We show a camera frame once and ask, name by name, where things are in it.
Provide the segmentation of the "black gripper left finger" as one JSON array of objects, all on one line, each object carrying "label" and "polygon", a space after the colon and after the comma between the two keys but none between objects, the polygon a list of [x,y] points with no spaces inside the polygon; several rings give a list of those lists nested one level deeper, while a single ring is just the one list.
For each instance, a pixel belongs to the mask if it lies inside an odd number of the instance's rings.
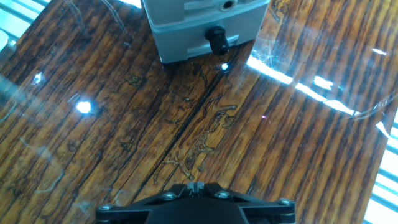
[{"label": "black gripper left finger", "polygon": [[145,223],[151,211],[160,205],[170,205],[179,199],[189,197],[197,189],[196,182],[176,184],[161,192],[126,206],[105,204],[95,211],[95,223]]}]

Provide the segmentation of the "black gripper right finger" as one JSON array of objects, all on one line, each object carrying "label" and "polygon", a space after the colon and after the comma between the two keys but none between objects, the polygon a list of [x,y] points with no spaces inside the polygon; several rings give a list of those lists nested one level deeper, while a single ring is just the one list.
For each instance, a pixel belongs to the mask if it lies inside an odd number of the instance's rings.
[{"label": "black gripper right finger", "polygon": [[219,184],[196,183],[196,196],[211,200],[218,217],[232,218],[234,223],[295,223],[295,202],[286,198],[265,202],[237,193]]}]

